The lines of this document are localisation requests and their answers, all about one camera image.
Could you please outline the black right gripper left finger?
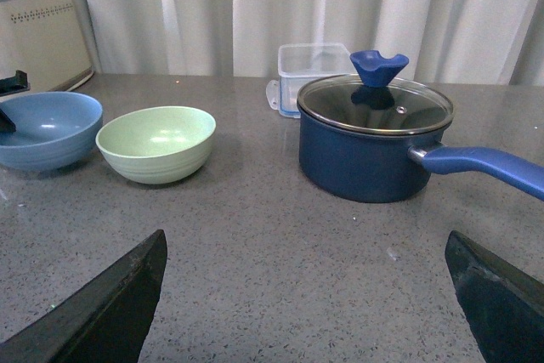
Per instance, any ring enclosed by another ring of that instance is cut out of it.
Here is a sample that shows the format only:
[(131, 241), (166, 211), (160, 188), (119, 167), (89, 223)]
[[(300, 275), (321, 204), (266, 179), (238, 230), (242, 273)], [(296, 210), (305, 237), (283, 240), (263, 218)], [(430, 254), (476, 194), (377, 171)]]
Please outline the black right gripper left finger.
[(167, 240), (157, 230), (1, 344), (3, 362), (136, 362), (160, 300)]

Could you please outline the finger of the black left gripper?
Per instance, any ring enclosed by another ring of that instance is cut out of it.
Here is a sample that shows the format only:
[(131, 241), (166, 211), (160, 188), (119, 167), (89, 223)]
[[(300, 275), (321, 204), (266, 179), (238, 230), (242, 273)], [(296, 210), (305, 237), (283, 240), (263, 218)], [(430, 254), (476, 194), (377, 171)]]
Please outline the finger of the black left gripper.
[(28, 90), (28, 77), (24, 71), (17, 70), (12, 77), (7, 77), (0, 80), (1, 97), (22, 93)]
[(0, 110), (0, 132), (1, 133), (14, 133), (16, 126), (14, 122), (8, 117), (8, 115)]

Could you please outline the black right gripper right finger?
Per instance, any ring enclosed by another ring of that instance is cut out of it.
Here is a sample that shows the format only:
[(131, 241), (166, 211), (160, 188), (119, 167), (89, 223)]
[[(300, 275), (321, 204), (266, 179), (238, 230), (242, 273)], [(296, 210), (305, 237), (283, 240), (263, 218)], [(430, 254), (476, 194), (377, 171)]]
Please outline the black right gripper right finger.
[(543, 284), (453, 230), (445, 261), (487, 362), (543, 361)]

